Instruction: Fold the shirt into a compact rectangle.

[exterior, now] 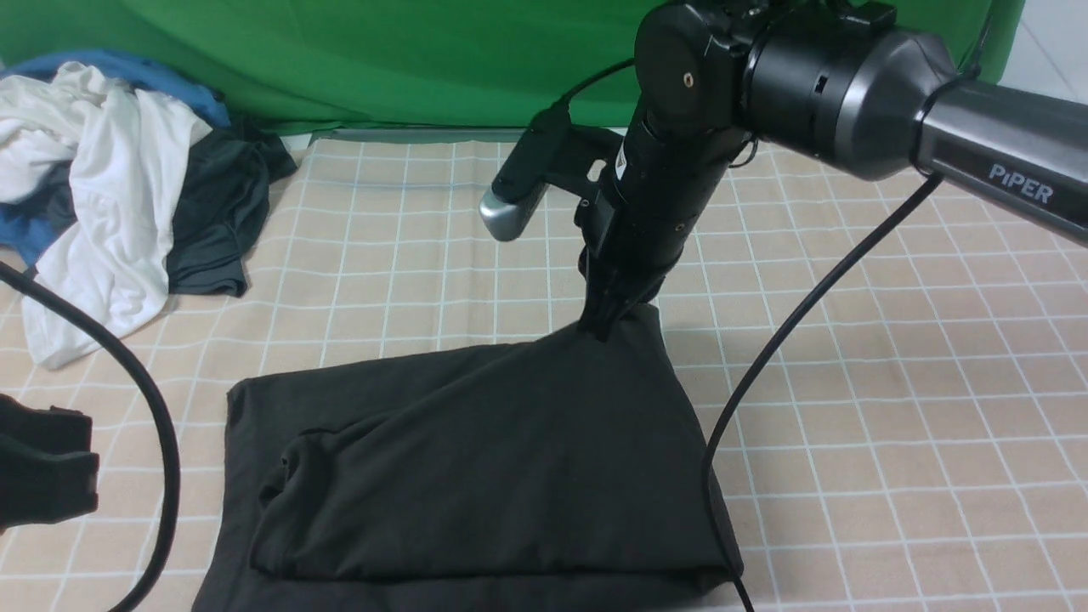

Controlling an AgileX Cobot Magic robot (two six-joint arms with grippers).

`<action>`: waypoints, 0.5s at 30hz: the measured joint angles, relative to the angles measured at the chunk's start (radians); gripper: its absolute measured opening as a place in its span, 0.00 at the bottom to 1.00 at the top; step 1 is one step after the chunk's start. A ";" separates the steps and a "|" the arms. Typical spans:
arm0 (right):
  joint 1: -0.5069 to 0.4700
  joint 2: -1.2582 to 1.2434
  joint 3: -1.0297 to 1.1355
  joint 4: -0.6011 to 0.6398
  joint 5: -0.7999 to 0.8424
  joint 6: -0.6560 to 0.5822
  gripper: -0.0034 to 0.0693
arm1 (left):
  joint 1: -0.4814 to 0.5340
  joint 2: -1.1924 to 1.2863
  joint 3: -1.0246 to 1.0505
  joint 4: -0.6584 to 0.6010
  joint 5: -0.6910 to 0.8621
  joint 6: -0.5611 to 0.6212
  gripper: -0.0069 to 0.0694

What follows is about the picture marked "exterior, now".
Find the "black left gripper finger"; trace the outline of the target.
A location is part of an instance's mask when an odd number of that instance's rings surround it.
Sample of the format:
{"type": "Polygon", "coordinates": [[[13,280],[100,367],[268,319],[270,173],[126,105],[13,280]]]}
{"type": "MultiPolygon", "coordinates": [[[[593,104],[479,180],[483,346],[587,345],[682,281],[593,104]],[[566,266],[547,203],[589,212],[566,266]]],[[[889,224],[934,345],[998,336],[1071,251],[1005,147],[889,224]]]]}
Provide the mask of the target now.
{"type": "Polygon", "coordinates": [[[1,530],[96,512],[98,472],[92,418],[1,395],[1,530]]]}

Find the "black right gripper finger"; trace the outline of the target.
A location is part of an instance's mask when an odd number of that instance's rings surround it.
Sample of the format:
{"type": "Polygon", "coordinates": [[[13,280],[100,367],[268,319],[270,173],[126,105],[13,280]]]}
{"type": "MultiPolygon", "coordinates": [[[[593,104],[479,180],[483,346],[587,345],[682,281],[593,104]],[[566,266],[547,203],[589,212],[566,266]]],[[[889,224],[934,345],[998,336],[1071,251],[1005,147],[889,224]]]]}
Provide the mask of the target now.
{"type": "Polygon", "coordinates": [[[578,330],[603,342],[634,306],[650,303],[663,286],[664,276],[626,272],[586,272],[586,299],[578,330]]]}

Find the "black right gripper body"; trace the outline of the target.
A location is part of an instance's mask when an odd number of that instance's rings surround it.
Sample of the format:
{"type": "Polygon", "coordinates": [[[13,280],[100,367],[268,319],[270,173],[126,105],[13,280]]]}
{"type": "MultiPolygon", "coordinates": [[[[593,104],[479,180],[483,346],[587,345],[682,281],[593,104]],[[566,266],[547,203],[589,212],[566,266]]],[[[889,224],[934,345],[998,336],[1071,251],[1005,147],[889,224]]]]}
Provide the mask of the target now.
{"type": "Polygon", "coordinates": [[[574,213],[588,298],[648,298],[749,137],[741,127],[683,131],[638,110],[596,194],[574,213]]]}

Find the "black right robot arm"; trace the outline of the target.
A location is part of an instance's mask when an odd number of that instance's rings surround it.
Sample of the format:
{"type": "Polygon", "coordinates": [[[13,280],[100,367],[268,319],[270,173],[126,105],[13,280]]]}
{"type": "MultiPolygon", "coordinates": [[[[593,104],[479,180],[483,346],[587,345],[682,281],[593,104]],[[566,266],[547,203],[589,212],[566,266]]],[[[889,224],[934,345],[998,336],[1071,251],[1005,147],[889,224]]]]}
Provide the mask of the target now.
{"type": "Polygon", "coordinates": [[[972,78],[893,5],[672,1],[633,66],[636,115],[576,215],[598,340],[652,299],[749,142],[870,182],[912,167],[1085,244],[1085,106],[972,78]]]}

